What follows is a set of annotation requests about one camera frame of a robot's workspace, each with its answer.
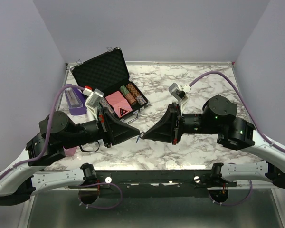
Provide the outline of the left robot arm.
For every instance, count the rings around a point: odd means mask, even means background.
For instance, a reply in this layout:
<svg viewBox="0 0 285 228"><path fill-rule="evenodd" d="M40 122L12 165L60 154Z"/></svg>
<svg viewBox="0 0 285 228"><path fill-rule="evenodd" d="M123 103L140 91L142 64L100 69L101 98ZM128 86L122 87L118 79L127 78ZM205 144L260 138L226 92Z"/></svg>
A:
<svg viewBox="0 0 285 228"><path fill-rule="evenodd" d="M34 136L20 156L0 172L0 206L14 206L39 192L65 186L90 188L98 182L93 165L62 173L37 172L65 158L65 150L103 141L105 146L121 144L138 136L140 131L102 109L95 120L74 123L66 113L53 111L39 123Z"/></svg>

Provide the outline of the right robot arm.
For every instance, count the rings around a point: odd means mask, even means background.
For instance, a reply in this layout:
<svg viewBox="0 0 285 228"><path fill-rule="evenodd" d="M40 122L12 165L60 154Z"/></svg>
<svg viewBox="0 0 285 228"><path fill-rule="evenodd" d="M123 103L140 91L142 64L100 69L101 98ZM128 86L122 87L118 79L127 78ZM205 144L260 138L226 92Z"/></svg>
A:
<svg viewBox="0 0 285 228"><path fill-rule="evenodd" d="M201 114L183 114L180 106L172 103L142 138L176 145L183 134L216 134L217 143L224 148L248 152L261 161L253 164L215 163L209 173L196 177L198 184L219 187L238 180L258 180L285 189L285 147L263 139L252 123L236 116L237 108L220 95L209 99Z"/></svg>

